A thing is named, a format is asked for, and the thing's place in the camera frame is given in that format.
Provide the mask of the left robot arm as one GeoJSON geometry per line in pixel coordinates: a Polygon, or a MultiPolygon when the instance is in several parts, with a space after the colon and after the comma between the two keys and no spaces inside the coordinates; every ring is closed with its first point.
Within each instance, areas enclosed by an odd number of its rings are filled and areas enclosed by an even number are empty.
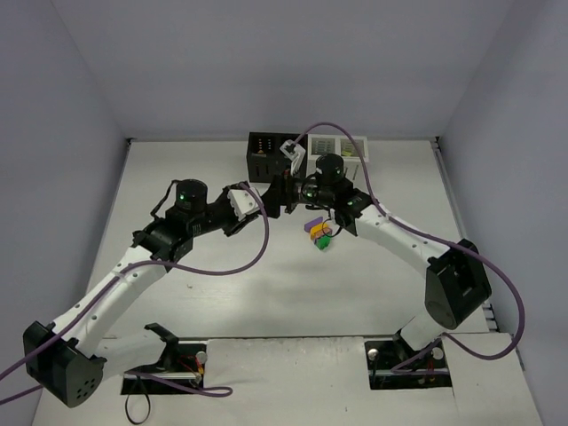
{"type": "Polygon", "coordinates": [[[50,324],[34,322],[23,335],[28,374],[65,406],[84,403],[99,385],[131,369],[174,367],[178,338],[151,323],[142,332],[107,343],[107,332],[130,306],[193,249],[195,238],[221,230],[238,233],[266,212],[258,192],[246,183],[227,186],[207,202],[207,186],[195,179],[175,180],[173,205],[133,233],[133,241],[111,272],[69,311],[50,324]]]}

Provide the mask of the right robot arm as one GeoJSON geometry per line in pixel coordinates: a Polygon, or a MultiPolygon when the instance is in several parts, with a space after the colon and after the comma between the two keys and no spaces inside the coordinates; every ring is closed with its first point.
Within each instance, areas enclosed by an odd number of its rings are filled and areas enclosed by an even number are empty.
{"type": "Polygon", "coordinates": [[[289,171],[272,178],[262,200],[269,217],[292,213],[304,204],[324,209],[347,233],[372,241],[409,264],[425,280],[422,308],[395,335],[409,351],[420,351],[445,332],[455,330],[492,294],[477,247],[468,240],[450,246],[409,232],[408,224],[380,212],[370,194],[344,175],[343,161],[326,154],[310,177],[289,171]]]}

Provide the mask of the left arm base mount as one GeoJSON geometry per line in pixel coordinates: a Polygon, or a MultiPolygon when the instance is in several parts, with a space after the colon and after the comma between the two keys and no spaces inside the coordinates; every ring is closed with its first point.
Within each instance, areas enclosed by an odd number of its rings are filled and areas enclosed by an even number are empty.
{"type": "MultiPolygon", "coordinates": [[[[155,375],[192,389],[203,389],[205,363],[208,358],[207,342],[182,339],[157,323],[146,325],[145,330],[159,336],[165,343],[165,348],[156,362],[136,367],[135,371],[155,375]]],[[[147,377],[125,375],[122,379],[121,394],[151,396],[185,392],[147,377]]]]}

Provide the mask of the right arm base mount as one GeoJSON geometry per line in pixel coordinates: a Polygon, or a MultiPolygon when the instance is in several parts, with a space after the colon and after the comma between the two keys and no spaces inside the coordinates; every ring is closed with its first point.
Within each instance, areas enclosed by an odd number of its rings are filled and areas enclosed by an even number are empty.
{"type": "Polygon", "coordinates": [[[369,388],[372,391],[418,391],[453,386],[446,352],[432,323],[410,323],[390,336],[364,340],[369,388]]]}

